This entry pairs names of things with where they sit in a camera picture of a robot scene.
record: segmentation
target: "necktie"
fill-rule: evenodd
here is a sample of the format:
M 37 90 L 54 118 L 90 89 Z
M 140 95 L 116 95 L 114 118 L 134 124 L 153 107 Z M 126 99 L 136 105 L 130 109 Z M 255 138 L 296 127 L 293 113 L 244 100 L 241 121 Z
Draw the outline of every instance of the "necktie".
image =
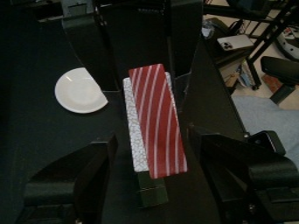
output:
M 183 140 L 161 64 L 128 71 L 152 179 L 187 172 Z

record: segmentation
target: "chair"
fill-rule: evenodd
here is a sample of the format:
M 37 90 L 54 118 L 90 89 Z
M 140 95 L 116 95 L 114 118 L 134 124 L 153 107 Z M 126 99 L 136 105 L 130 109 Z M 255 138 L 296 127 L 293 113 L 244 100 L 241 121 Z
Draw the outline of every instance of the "chair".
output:
M 279 104 L 295 91 L 295 85 L 299 84 L 299 63 L 264 56 L 260 60 L 260 66 L 263 72 L 276 77 L 283 83 L 269 98 L 275 104 Z

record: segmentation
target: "black table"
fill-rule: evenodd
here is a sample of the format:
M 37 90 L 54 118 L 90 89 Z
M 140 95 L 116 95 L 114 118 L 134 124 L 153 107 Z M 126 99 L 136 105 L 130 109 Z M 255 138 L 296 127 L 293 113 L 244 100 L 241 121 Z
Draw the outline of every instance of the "black table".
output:
M 22 209 L 28 178 L 48 163 L 110 132 L 116 133 L 118 149 L 102 223 L 220 223 L 211 190 L 187 144 L 185 129 L 193 123 L 235 139 L 243 139 L 244 129 L 203 42 L 197 45 L 189 92 L 180 113 L 189 172 L 164 179 L 169 202 L 140 210 L 121 92 L 105 92 L 108 105 L 97 112 L 80 115 L 66 111 L 56 102 L 53 87 L 60 76 L 81 65 L 60 21 L 38 24 L 30 15 L 10 8 L 1 17 L 6 22 L 0 35 L 4 49 L 0 82 L 1 223 L 13 223 Z M 116 55 L 120 59 L 133 57 L 121 50 Z M 184 81 L 185 77 L 177 78 L 177 86 Z

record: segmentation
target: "floor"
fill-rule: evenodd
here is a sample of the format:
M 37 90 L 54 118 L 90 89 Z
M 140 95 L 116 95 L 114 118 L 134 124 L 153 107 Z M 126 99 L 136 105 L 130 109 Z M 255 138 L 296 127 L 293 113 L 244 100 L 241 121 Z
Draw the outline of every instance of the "floor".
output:
M 212 4 L 219 4 L 219 5 L 227 5 L 227 1 L 225 0 L 212 0 L 211 1 Z M 275 16 L 277 13 L 277 10 L 271 11 L 269 16 Z M 227 26 L 229 26 L 232 24 L 233 21 L 236 21 L 235 18 L 228 18 L 228 17 L 217 17 L 225 24 Z M 251 22 L 248 28 L 247 28 L 247 33 L 249 33 L 252 27 L 255 25 L 255 22 Z M 264 26 L 261 25 L 259 27 L 259 29 L 256 30 L 255 34 L 259 34 L 265 28 L 265 24 Z M 264 51 L 261 56 L 272 56 L 272 57 L 277 57 L 284 59 L 284 55 L 279 52 L 279 50 L 276 49 L 275 44 L 272 44 Z M 259 74 L 259 77 L 261 77 L 264 75 L 264 73 L 261 72 L 260 69 L 260 64 L 259 64 L 259 59 L 256 60 L 255 63 L 255 67 L 256 67 L 256 72 Z M 271 96 L 271 91 L 267 87 L 267 85 L 264 84 L 263 80 L 261 80 L 261 86 L 259 87 L 259 90 L 252 90 L 249 87 L 243 87 L 237 84 L 237 88 L 233 92 L 233 95 L 253 95 L 253 96 L 259 96 L 259 97 L 269 97 Z M 280 103 L 279 107 L 281 109 L 299 109 L 299 89 L 296 89 L 289 96 L 284 99 L 284 101 Z

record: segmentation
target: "white plate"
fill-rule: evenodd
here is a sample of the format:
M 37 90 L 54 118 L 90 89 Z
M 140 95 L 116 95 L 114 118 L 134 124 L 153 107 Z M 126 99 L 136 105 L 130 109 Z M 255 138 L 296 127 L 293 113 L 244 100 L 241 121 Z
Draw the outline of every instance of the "white plate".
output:
M 60 105 L 76 113 L 101 109 L 108 99 L 84 67 L 69 70 L 58 79 L 54 95 Z

